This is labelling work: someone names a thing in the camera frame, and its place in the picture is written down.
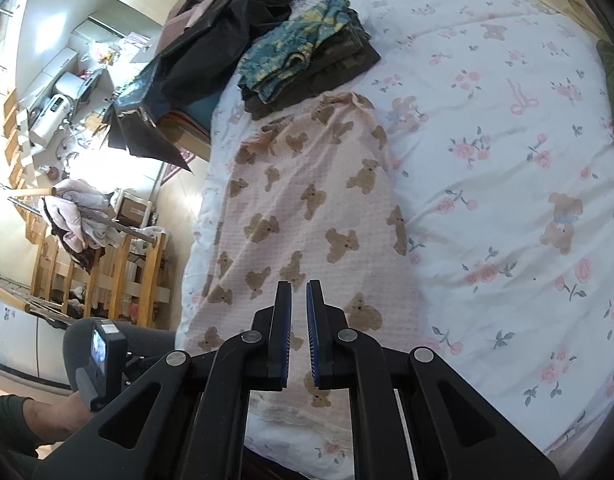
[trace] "person's leg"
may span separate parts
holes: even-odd
[[[84,317],[72,323],[62,341],[62,358],[71,389],[76,392],[76,369],[89,361],[91,330],[96,317]],[[127,338],[129,352],[145,357],[157,357],[174,349],[175,332],[155,330],[117,321],[116,326]]]

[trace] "beige floor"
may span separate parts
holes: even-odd
[[[200,190],[209,163],[196,157],[189,167],[192,173],[180,171],[160,187],[156,198],[158,225],[171,231],[165,250],[171,297],[169,305],[158,312],[156,326],[170,330],[175,330],[180,321],[184,266],[194,241],[193,224],[202,205]]]

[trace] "cardboard box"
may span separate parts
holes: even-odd
[[[147,206],[145,204],[138,203],[131,198],[123,198],[120,204],[118,221],[128,227],[140,227],[146,211]]]

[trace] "mattress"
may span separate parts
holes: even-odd
[[[350,1],[382,60],[341,89],[388,133],[426,344],[564,471],[614,401],[614,137],[596,38],[538,0]],[[213,116],[179,346],[236,150],[282,114],[253,122],[237,79]],[[309,476],[353,475],[321,430],[250,415],[245,443]]]

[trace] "metal bolt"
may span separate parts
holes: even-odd
[[[263,338],[263,335],[258,330],[247,330],[242,333],[242,341],[245,343],[257,343]]]
[[[340,332],[338,332],[338,339],[340,339],[340,341],[350,343],[351,341],[358,339],[358,333],[356,330],[352,330],[351,328],[343,328]]]
[[[428,363],[434,358],[434,353],[426,347],[416,348],[414,352],[414,357],[416,361],[420,361],[421,363]]]
[[[171,352],[167,358],[165,359],[169,366],[180,366],[182,363],[186,361],[186,355],[184,353],[176,350]]]

